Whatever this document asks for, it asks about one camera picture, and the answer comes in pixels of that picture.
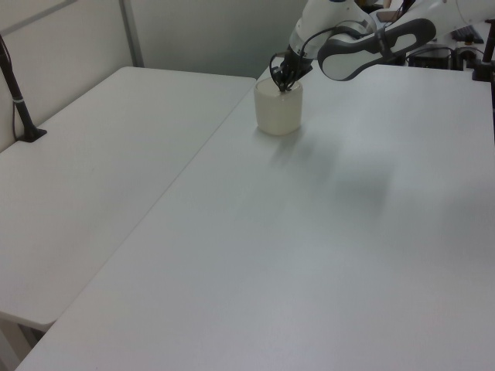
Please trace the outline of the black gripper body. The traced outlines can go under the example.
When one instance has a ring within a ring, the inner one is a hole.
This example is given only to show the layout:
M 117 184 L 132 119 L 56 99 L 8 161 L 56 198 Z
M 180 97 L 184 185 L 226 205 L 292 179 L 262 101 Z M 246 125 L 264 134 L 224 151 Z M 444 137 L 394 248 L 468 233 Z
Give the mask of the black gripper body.
M 290 47 L 284 54 L 284 59 L 278 68 L 279 80 L 299 80 L 312 71 L 312 60 L 301 57 Z

